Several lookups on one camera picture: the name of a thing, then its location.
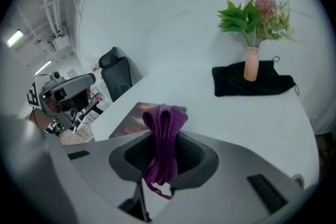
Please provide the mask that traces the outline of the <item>brown rectangular tray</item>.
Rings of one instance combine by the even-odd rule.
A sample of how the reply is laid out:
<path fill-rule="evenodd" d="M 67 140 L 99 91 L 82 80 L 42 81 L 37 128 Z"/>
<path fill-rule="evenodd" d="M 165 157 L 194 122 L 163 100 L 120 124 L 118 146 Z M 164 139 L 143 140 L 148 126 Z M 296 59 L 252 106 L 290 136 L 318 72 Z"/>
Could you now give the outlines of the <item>brown rectangular tray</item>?
<path fill-rule="evenodd" d="M 109 139 L 149 130 L 157 140 L 176 136 L 188 120 L 181 106 L 138 102 L 109 135 Z"/>

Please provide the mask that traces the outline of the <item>pink ceramic vase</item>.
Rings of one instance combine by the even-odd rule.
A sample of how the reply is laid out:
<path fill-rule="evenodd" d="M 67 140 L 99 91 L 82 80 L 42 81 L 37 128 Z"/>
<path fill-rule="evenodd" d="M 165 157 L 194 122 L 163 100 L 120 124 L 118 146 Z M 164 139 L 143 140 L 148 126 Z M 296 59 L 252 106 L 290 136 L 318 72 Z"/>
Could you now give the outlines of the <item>pink ceramic vase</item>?
<path fill-rule="evenodd" d="M 244 79 L 254 82 L 257 79 L 259 69 L 259 49 L 247 47 L 247 58 L 244 67 Z"/>

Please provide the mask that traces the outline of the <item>black mat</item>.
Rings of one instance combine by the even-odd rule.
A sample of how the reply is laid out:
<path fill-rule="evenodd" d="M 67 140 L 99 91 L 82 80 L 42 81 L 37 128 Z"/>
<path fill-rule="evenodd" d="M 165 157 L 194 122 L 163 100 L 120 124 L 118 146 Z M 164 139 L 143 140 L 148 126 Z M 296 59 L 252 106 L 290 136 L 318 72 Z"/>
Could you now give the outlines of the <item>black mat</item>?
<path fill-rule="evenodd" d="M 238 62 L 225 67 L 212 68 L 214 80 L 214 94 L 217 97 L 224 96 L 268 96 L 282 94 L 294 88 L 297 95 L 299 88 L 290 75 L 279 75 L 274 63 L 278 62 L 278 56 L 271 60 L 259 62 L 257 79 L 250 82 L 244 79 L 244 62 Z"/>

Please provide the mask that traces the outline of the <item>white desk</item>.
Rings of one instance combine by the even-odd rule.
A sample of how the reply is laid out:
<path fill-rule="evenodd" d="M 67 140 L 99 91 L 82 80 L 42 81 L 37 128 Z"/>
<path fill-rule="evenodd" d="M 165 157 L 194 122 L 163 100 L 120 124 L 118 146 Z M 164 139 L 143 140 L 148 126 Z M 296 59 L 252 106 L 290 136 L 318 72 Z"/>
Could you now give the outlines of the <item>white desk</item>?
<path fill-rule="evenodd" d="M 319 179 L 319 155 L 308 117 L 295 92 L 260 97 L 216 97 L 210 67 L 160 68 L 136 83 L 92 123 L 96 141 L 109 138 L 138 103 L 183 106 L 184 131 L 244 146 L 304 186 Z"/>

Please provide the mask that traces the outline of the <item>pink vase with flowers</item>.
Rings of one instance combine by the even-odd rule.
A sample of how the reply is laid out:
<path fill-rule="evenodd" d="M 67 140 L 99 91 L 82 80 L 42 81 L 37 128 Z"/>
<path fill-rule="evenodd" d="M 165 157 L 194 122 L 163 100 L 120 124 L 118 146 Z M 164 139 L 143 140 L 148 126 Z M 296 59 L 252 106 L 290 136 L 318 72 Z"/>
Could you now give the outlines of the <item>pink vase with flowers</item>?
<path fill-rule="evenodd" d="M 265 40 L 294 40 L 288 1 L 247 0 L 245 6 L 227 1 L 217 16 L 222 32 L 242 34 L 250 48 L 259 48 Z"/>

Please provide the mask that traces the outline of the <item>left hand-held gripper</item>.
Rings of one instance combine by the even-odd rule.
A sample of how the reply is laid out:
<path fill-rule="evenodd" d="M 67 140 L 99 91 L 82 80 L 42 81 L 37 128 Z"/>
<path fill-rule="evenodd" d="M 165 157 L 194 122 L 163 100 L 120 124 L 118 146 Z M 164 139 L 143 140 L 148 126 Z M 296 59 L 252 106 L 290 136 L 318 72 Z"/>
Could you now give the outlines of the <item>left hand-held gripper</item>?
<path fill-rule="evenodd" d="M 93 73 L 65 79 L 59 72 L 40 73 L 27 92 L 29 117 L 36 126 L 46 132 L 57 121 L 63 130 L 74 126 L 77 114 L 89 104 L 87 90 L 96 82 Z"/>

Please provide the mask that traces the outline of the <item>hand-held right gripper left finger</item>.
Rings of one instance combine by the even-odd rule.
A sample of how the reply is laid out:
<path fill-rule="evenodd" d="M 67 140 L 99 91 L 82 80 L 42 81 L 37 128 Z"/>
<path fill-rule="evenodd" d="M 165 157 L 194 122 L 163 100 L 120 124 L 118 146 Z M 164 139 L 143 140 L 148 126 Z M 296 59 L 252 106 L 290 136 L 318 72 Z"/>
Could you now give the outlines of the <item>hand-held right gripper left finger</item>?
<path fill-rule="evenodd" d="M 103 201 L 140 222 L 150 222 L 142 178 L 154 154 L 149 132 L 66 146 L 72 164 Z"/>

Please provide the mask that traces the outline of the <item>white ceiling unit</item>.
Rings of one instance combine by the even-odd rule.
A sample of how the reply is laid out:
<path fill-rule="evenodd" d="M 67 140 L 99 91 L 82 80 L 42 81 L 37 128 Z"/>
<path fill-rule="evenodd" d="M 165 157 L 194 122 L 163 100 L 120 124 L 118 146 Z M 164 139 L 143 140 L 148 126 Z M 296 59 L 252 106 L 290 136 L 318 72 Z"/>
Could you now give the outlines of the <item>white ceiling unit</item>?
<path fill-rule="evenodd" d="M 63 50 L 70 45 L 68 35 L 58 37 L 51 36 L 48 38 L 47 42 L 51 45 L 54 51 Z"/>

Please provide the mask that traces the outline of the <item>purple cloth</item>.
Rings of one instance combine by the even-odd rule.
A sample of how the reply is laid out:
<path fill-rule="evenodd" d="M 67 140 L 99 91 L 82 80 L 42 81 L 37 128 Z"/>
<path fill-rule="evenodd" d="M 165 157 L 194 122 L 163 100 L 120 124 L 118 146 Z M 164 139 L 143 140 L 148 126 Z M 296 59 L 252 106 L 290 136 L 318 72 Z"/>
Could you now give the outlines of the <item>purple cloth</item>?
<path fill-rule="evenodd" d="M 187 122 L 187 114 L 178 106 L 166 104 L 151 107 L 143 112 L 143 122 L 154 139 L 154 157 L 144 174 L 144 182 L 149 190 L 160 197 L 170 200 L 154 184 L 170 184 L 177 177 L 178 167 L 175 158 L 177 134 Z"/>

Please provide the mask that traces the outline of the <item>black mesh office chair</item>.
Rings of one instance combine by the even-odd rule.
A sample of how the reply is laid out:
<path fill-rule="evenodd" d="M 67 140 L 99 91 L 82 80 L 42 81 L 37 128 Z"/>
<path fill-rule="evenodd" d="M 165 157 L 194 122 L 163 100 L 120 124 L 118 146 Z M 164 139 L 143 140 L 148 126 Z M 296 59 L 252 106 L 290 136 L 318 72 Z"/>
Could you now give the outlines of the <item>black mesh office chair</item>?
<path fill-rule="evenodd" d="M 132 87 L 130 66 L 127 57 L 118 57 L 116 47 L 112 47 L 99 59 L 102 78 L 107 86 L 112 102 Z"/>

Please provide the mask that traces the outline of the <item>ceiling light panel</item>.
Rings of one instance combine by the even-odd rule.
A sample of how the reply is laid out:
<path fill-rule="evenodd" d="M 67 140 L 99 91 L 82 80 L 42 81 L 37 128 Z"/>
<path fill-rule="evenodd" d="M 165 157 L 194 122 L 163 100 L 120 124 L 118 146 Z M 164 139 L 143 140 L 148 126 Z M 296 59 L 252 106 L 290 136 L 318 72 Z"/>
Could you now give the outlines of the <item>ceiling light panel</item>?
<path fill-rule="evenodd" d="M 18 40 L 20 40 L 23 37 L 23 33 L 21 30 L 17 30 L 6 42 L 8 47 L 13 46 Z"/>
<path fill-rule="evenodd" d="M 48 62 L 46 62 L 43 66 L 41 66 L 35 73 L 34 73 L 34 75 L 37 75 L 37 74 L 39 74 L 42 70 L 44 70 L 48 65 L 50 65 L 52 63 L 52 61 L 50 60 L 50 61 L 48 61 Z"/>

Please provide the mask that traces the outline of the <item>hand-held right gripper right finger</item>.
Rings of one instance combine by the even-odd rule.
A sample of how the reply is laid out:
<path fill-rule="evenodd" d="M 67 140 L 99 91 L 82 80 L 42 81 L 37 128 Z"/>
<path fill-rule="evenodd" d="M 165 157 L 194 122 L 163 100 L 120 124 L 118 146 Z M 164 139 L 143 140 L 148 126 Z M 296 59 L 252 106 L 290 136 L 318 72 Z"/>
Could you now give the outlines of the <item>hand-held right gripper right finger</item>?
<path fill-rule="evenodd" d="M 157 224 L 285 223 L 312 193 L 245 147 L 190 132 L 176 147 L 179 174 Z"/>

